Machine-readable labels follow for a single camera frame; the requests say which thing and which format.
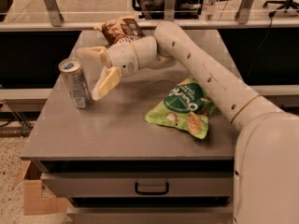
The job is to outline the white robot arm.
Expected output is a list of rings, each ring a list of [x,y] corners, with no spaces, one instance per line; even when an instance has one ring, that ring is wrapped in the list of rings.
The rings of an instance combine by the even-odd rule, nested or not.
[[[124,38],[76,54],[103,65],[93,98],[104,97],[138,70],[180,62],[238,130],[234,224],[299,224],[299,117],[269,102],[199,48],[176,24],[164,21],[152,36]]]

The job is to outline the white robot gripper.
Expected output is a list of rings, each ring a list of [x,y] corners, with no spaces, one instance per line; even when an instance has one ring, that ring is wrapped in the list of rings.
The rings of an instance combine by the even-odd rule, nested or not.
[[[121,75],[129,77],[138,71],[138,59],[132,43],[124,42],[105,47],[79,48],[76,54],[80,59],[102,61],[106,67],[92,90],[92,98],[104,98],[121,81]]]

